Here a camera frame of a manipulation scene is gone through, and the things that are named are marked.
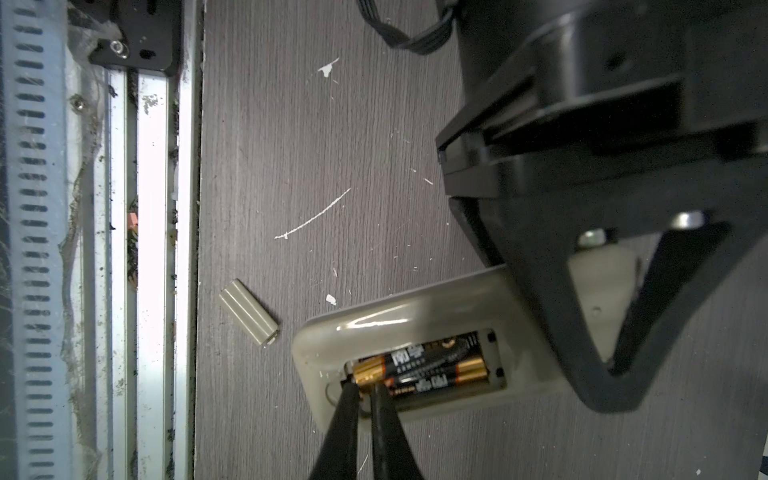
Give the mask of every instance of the aa battery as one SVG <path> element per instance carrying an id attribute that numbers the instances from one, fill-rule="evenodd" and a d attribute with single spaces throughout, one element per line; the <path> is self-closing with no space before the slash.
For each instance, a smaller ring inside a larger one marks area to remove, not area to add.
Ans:
<path id="1" fill-rule="evenodd" d="M 353 378 L 362 387 L 406 373 L 423 374 L 479 353 L 477 334 L 465 333 L 434 342 L 416 343 L 365 359 L 354 366 Z"/>
<path id="2" fill-rule="evenodd" d="M 481 356 L 473 356 L 451 366 L 433 369 L 426 376 L 400 376 L 391 382 L 392 397 L 405 397 L 432 390 L 457 387 L 488 378 Z"/>

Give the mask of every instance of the screw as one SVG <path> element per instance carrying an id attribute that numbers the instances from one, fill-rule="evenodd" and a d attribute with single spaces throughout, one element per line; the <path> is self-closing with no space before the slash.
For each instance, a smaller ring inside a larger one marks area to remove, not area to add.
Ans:
<path id="1" fill-rule="evenodd" d="M 113 40 L 109 43 L 109 49 L 120 58 L 128 58 L 128 46 L 119 40 Z"/>
<path id="2" fill-rule="evenodd" d="M 601 228 L 594 228 L 587 230 L 579 235 L 578 246 L 579 248 L 595 248 L 602 247 L 607 242 L 605 230 Z"/>
<path id="3" fill-rule="evenodd" d="M 672 230 L 696 230 L 703 227 L 707 222 L 704 213 L 701 210 L 692 210 L 690 212 L 680 212 L 670 222 Z"/>
<path id="4" fill-rule="evenodd" d="M 72 106 L 72 110 L 74 110 L 74 112 L 77 114 L 83 113 L 85 108 L 88 106 L 85 103 L 85 99 L 80 95 L 72 95 L 69 98 L 69 104 Z"/>

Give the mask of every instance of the white scratch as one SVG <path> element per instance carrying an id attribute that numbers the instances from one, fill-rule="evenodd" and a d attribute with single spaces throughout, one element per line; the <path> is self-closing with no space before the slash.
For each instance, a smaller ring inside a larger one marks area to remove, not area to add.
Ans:
<path id="1" fill-rule="evenodd" d="M 357 471 L 357 475 L 360 475 L 360 472 L 362 472 L 362 467 L 366 465 L 367 461 L 368 461 L 368 454 L 366 453 L 366 457 L 362 460 L 362 463 L 360 464 L 360 469 Z"/>
<path id="2" fill-rule="evenodd" d="M 293 232 L 295 232 L 295 231 L 297 231 L 297 230 L 299 230 L 299 229 L 302 229 L 302 228 L 306 227 L 307 225 L 309 225 L 309 224 L 310 224 L 310 222 L 311 222 L 311 221 L 315 220 L 317 217 L 319 217 L 320 215 L 322 215 L 322 214 L 324 214 L 325 212 L 327 212 L 328 210 L 330 210 L 330 208 L 331 208 L 331 207 L 333 207 L 334 205 L 336 205 L 337 203 L 339 203 L 339 200 L 341 200 L 341 199 L 342 199 L 342 197 L 344 197 L 344 195 L 347 195 L 347 194 L 349 193 L 349 191 L 350 191 L 350 190 L 352 190 L 352 188 L 351 188 L 351 187 L 350 187 L 350 188 L 347 188 L 347 189 L 346 189 L 346 192 L 344 192 L 343 194 L 341 194 L 341 196 L 340 196 L 339 198 L 337 198 L 337 199 L 335 199 L 333 202 L 331 202 L 331 203 L 330 203 L 330 205 L 329 205 L 328 207 L 325 207 L 325 208 L 323 208 L 323 210 L 322 210 L 322 211 L 321 211 L 319 214 L 317 214 L 317 215 L 315 215 L 314 217 L 310 218 L 309 220 L 307 220 L 306 222 L 302 223 L 301 225 L 299 225 L 298 227 L 294 228 L 293 230 L 291 230 L 291 231 L 288 231 L 288 232 L 285 232 L 285 233 L 283 233 L 282 235 L 278 235 L 277 237 L 275 237 L 275 240 L 277 240 L 278 238 L 283 238 L 283 239 L 285 239 L 285 240 L 288 240 L 288 236 L 289 236 L 290 234 L 292 234 Z"/>
<path id="3" fill-rule="evenodd" d="M 323 77 L 328 78 L 331 76 L 331 70 L 333 70 L 333 64 L 339 61 L 338 57 L 336 60 L 330 62 L 328 65 L 323 65 L 322 67 L 318 68 L 317 71 L 321 71 L 323 73 Z"/>

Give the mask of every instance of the black plastic mount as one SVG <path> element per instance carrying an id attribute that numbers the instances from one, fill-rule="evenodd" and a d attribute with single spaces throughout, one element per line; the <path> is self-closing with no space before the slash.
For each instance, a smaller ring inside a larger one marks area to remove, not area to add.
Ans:
<path id="1" fill-rule="evenodd" d="M 598 412 L 640 405 L 686 321 L 768 231 L 768 6 L 699 4 L 470 0 L 458 20 L 468 102 L 437 138 L 450 207 Z M 513 29 L 528 36 L 511 46 Z M 706 223 L 670 230 L 690 211 Z M 662 233 L 608 363 L 567 266 L 595 228 Z"/>
<path id="2" fill-rule="evenodd" d="M 127 51 L 118 54 L 111 41 L 100 40 L 89 57 L 94 65 L 134 68 L 167 77 L 180 64 L 181 0 L 72 0 L 96 22 L 117 24 Z"/>

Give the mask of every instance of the wooden table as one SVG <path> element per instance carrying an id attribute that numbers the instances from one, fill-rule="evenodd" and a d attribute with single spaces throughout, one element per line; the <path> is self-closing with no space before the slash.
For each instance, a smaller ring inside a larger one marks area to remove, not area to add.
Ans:
<path id="1" fill-rule="evenodd" d="M 380 3 L 411 33 L 436 19 L 430 0 Z M 204 50 L 195 471 L 301 479 L 323 436 L 290 357 L 296 331 L 482 268 L 435 157 L 462 101 L 456 45 L 425 58 L 391 51 L 351 0 L 238 0 L 208 2 Z M 318 71 L 337 58 L 329 77 Z M 279 322 L 273 345 L 255 346 L 216 304 L 234 278 Z M 422 471 L 755 478 L 768 426 L 766 291 L 763 241 L 690 321 L 638 411 L 598 415 L 568 392 L 409 424 Z M 360 478 L 372 477 L 369 443 L 361 435 Z"/>

